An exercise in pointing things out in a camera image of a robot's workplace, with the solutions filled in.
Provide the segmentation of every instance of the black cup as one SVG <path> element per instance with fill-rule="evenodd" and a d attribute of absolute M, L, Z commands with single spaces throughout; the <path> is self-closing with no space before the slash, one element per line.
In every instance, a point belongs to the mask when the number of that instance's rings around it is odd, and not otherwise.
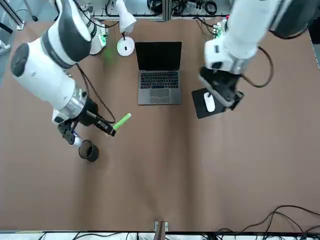
<path fill-rule="evenodd" d="M 90 140 L 84 140 L 79 147 L 79 155 L 82 159 L 95 162 L 99 157 L 99 149 Z"/>

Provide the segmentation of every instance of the laptop trackpad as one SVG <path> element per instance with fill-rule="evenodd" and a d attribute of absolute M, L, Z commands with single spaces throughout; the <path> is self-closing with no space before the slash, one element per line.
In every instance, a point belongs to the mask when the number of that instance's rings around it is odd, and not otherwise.
<path fill-rule="evenodd" d="M 168 104 L 169 89 L 150 89 L 151 104 Z"/>

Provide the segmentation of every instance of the laptop screen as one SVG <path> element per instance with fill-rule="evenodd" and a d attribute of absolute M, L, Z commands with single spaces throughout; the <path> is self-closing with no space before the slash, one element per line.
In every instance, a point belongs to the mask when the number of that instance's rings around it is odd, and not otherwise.
<path fill-rule="evenodd" d="M 136 42 L 135 51 L 139 70 L 176 71 L 180 67 L 180 41 Z"/>

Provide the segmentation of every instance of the laptop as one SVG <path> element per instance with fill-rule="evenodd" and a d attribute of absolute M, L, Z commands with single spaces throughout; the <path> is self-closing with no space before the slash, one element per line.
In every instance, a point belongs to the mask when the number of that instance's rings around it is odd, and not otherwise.
<path fill-rule="evenodd" d="M 181 42 L 136 42 L 138 104 L 181 104 Z"/>

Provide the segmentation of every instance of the laptop keyboard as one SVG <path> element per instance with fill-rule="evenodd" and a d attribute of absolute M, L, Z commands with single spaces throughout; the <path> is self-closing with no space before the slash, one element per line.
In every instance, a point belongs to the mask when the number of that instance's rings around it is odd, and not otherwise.
<path fill-rule="evenodd" d="M 142 72 L 140 89 L 177 89 L 178 72 Z"/>

